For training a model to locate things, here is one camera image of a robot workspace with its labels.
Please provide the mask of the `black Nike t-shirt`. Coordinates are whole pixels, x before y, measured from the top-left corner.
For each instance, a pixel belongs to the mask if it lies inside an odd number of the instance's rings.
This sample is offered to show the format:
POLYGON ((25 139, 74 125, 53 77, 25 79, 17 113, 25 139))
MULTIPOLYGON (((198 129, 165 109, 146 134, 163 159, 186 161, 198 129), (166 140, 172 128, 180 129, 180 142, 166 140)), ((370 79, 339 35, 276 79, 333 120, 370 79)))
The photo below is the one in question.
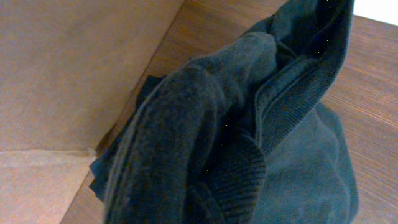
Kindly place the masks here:
POLYGON ((105 223, 349 223, 358 192, 320 103, 353 1, 288 1, 149 95, 115 156, 105 223))

